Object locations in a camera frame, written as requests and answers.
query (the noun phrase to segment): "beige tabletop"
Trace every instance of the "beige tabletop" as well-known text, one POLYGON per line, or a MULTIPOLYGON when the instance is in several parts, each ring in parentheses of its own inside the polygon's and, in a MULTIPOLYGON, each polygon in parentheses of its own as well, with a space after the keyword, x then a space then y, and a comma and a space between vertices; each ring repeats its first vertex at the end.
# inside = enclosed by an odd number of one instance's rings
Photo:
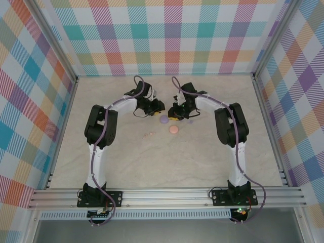
MULTIPOLYGON (((105 165, 107 187, 213 187, 226 186, 230 170, 227 146, 217 137, 215 119, 201 115, 162 124, 177 90, 170 76, 145 76, 157 91, 166 111, 138 118, 118 118, 117 133, 108 149, 105 165), (179 133, 169 133, 177 125, 179 133)), ((183 85, 192 82, 200 91, 226 103, 238 102, 248 122, 247 174, 264 186, 281 186, 277 164, 262 114, 248 75, 178 76, 183 85)), ((51 188, 82 188, 88 175, 89 148, 84 129, 94 104, 108 105, 133 89, 132 76, 82 77, 68 120, 51 188)))

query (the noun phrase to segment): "metal extrusion beam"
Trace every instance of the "metal extrusion beam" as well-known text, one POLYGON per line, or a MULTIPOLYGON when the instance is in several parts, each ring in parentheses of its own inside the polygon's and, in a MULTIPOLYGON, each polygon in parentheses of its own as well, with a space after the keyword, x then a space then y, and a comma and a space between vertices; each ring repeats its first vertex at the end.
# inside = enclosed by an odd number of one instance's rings
POLYGON ((272 39, 268 46, 268 48, 265 50, 260 63, 255 71, 255 77, 259 77, 259 75, 262 73, 266 65, 268 64, 268 61, 270 60, 274 50, 276 49, 278 43, 281 41, 281 38, 283 37, 285 31, 287 30, 291 20, 293 19, 296 11, 298 10, 299 6, 301 5, 302 0, 292 0, 289 3, 289 6, 287 7, 287 10, 280 21, 272 39))
POLYGON ((39 8, 35 0, 24 0, 24 2, 29 8, 36 22, 39 24, 44 36, 47 38, 47 41, 49 42, 56 56, 63 65, 66 73, 69 75, 70 79, 72 79, 76 83, 77 74, 74 72, 70 61, 66 57, 61 45, 59 44, 55 34, 53 33, 52 28, 50 27, 45 16, 43 15, 42 10, 39 8))
MULTIPOLYGON (((263 191, 260 187, 253 189, 256 191, 259 201, 259 205, 255 206, 257 208, 263 200, 263 191)), ((118 188, 109 190, 123 191, 123 202, 121 208, 118 208, 119 210, 237 208, 237 206, 214 207, 212 200, 207 195, 210 188, 118 188)), ((76 207, 77 192, 77 189, 36 190, 29 209, 80 210, 76 207)), ((266 187, 266 197, 265 207, 267 208, 306 206, 306 200, 299 187, 266 187)))

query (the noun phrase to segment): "ventilation grille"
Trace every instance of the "ventilation grille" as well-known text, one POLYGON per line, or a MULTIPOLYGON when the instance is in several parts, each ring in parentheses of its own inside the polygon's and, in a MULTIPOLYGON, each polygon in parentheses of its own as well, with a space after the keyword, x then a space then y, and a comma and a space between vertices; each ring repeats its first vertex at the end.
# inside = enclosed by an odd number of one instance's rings
MULTIPOLYGON (((228 219, 230 209, 116 210, 112 219, 228 219)), ((87 211, 43 211, 41 220, 85 220, 87 211)))

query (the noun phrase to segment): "plaid backdrop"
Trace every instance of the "plaid backdrop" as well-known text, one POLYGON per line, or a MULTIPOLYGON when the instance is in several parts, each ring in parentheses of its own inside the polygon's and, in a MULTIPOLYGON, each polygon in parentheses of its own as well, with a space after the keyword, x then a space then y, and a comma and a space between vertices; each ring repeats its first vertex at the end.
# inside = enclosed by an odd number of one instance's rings
POLYGON ((44 182, 70 98, 65 73, 23 0, 0 0, 0 242, 17 242, 44 182))
POLYGON ((260 77, 293 185, 324 236, 324 1, 304 0, 260 77))
POLYGON ((78 73, 125 75, 251 72, 269 18, 284 0, 46 2, 52 10, 38 0, 78 73))
POLYGON ((254 66, 253 66, 251 72, 256 71, 256 69, 257 69, 257 67, 258 67, 258 65, 260 63, 260 60, 262 59, 265 50, 268 48, 269 44, 271 43, 272 37, 273 37, 274 33, 276 32, 276 30, 277 30, 277 28, 279 26, 279 23, 281 22, 283 16, 285 15, 287 7, 288 7, 290 2, 291 2, 291 0, 285 0, 285 3, 283 4, 283 6, 282 6, 282 8, 281 8, 281 10, 280 10, 274 24, 273 24, 273 26, 272 26, 269 34, 268 34, 268 37, 267 37, 266 41, 264 42, 264 44, 262 46, 262 49, 261 49, 261 51, 260 51, 260 53, 258 55, 258 58, 257 58, 256 62, 254 63, 254 66))

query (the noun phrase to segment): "floor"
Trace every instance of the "floor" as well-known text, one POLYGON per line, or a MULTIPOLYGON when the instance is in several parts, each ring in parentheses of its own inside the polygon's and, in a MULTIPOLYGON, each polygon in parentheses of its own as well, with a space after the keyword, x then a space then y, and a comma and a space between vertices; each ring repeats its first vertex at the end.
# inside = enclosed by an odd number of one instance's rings
MULTIPOLYGON (((107 187, 213 187, 226 186, 230 170, 227 146, 218 140, 215 119, 202 112, 183 121, 161 124, 177 90, 170 76, 147 76, 166 111, 138 118, 118 118, 115 141, 108 151, 107 187), (177 125, 172 135, 169 127, 177 125), (155 132, 143 139, 144 134, 155 132)), ((246 146, 247 174, 264 186, 281 186, 281 179, 264 126, 259 104, 248 75, 179 76, 183 85, 207 91, 226 103, 238 102, 247 119, 250 134, 246 146)), ((88 175, 89 149, 84 129, 91 107, 107 105, 133 89, 132 76, 82 77, 67 124, 51 188, 82 188, 88 175)))
POLYGON ((34 243, 287 243, 304 242, 292 208, 264 208, 247 224, 228 219, 112 220, 90 227, 86 220, 43 220, 34 243))

